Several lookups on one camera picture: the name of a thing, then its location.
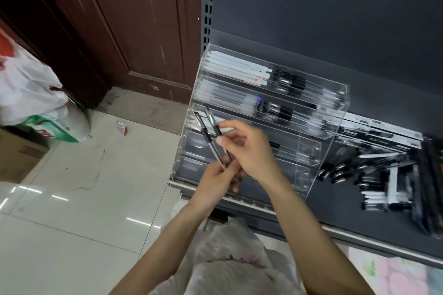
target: stack of pen boxes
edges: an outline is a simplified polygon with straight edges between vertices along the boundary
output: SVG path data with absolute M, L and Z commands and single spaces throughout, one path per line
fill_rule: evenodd
M 194 112 L 215 140 L 209 113 L 215 121 L 238 119 L 263 130 L 283 173 L 306 198 L 337 132 L 333 122 L 341 121 L 348 106 L 345 84 L 210 44 L 200 62 L 171 182 L 195 187 L 207 164 L 216 160 Z M 227 197 L 270 208 L 268 196 L 251 177 Z

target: fingernail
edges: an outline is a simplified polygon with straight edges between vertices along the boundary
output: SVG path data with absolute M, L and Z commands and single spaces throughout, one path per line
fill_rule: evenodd
M 222 141 L 224 140 L 224 138 L 226 138 L 225 136 L 218 136 L 217 139 L 215 139 L 215 141 L 220 145 L 222 143 Z

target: forearm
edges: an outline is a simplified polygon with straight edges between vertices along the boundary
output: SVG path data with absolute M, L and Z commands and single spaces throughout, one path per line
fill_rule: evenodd
M 204 214 L 187 204 L 109 295 L 146 295 L 180 266 Z
M 343 252 L 284 178 L 263 185 L 308 294 L 373 294 Z

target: cardboard box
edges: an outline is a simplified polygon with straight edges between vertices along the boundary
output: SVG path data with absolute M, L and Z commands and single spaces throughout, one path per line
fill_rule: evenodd
M 49 148 L 0 129 L 0 181 L 21 183 Z

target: plastic bag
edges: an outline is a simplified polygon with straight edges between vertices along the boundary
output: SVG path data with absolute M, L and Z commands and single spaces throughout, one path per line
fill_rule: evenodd
M 30 116 L 22 124 L 42 136 L 67 142 L 84 141 L 90 133 L 85 115 L 71 101 L 50 112 Z
M 0 71 L 0 125 L 16 125 L 63 106 L 68 96 L 52 69 L 9 41 L 14 57 L 6 56 Z

